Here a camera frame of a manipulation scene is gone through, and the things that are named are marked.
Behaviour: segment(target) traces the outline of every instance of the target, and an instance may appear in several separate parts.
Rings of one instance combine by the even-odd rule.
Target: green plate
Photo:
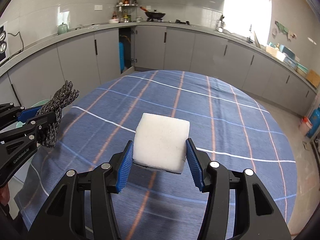
[[[33,105],[32,107],[36,107],[36,106],[43,106],[45,105],[46,103],[48,103],[50,101],[50,99],[46,99],[46,100],[42,100],[40,101],[39,103],[36,103],[35,105]],[[25,123],[24,122],[18,122],[16,124],[16,128],[19,128],[21,127],[22,125],[24,125]]]

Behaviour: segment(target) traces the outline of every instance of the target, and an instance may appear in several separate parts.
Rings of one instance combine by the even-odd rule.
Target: white bowl
[[[110,19],[109,23],[119,23],[119,19]]]

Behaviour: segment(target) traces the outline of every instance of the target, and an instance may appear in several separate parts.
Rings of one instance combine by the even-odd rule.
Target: gray rope
[[[54,111],[57,117],[56,122],[49,124],[47,129],[38,132],[37,141],[41,145],[53,148],[56,146],[62,109],[70,105],[79,95],[79,90],[72,91],[72,87],[72,82],[66,80],[66,83],[54,94],[53,98],[38,110],[36,116]]]

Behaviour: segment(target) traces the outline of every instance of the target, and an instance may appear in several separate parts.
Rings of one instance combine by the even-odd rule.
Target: window
[[[225,0],[226,30],[249,37],[250,25],[261,45],[266,45],[271,24],[271,0]]]
[[[57,11],[57,26],[60,24],[65,23],[68,25],[68,28],[70,28],[70,14],[69,11],[66,12],[60,12],[60,6],[58,6]]]

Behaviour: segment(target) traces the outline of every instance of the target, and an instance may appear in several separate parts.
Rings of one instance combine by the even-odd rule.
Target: frying pan handle
[[[145,12],[149,12],[146,8],[143,8],[142,6],[140,6],[140,9],[145,11]]]

